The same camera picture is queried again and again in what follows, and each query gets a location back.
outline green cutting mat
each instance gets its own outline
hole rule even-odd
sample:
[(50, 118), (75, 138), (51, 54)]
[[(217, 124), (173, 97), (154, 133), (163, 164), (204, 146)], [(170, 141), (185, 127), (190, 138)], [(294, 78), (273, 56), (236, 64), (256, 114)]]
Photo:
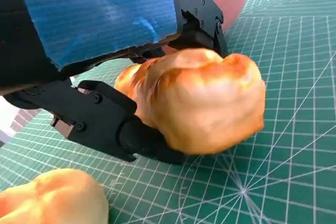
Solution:
[[(260, 133), (183, 166), (127, 164), (62, 138), (42, 112), (0, 150), (0, 190), (73, 167), (103, 184), (111, 223), (336, 223), (336, 0), (248, 0), (226, 39), (267, 81)], [(129, 64), (79, 79), (113, 84)]]

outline black bolt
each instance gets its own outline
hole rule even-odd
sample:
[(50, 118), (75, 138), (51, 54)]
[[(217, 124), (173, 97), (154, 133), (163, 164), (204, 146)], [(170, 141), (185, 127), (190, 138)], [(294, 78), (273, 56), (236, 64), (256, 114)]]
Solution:
[(222, 24), (220, 22), (217, 22), (216, 31), (218, 34), (220, 34), (222, 31)]
[(100, 103), (101, 100), (102, 100), (101, 95), (99, 95), (99, 94), (95, 94), (95, 95), (93, 96), (93, 101), (94, 101), (95, 104)]
[(76, 123), (75, 124), (75, 130), (76, 131), (83, 131), (83, 130), (85, 130), (85, 124), (84, 123)]

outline bread roll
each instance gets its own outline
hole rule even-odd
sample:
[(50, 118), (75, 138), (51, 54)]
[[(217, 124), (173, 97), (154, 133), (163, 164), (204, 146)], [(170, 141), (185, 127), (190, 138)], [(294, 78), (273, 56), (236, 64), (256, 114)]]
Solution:
[(247, 56), (185, 49), (124, 69), (115, 88), (186, 154), (214, 154), (264, 127), (265, 82)]
[(102, 187), (76, 169), (43, 173), (0, 193), (0, 224), (108, 224)]

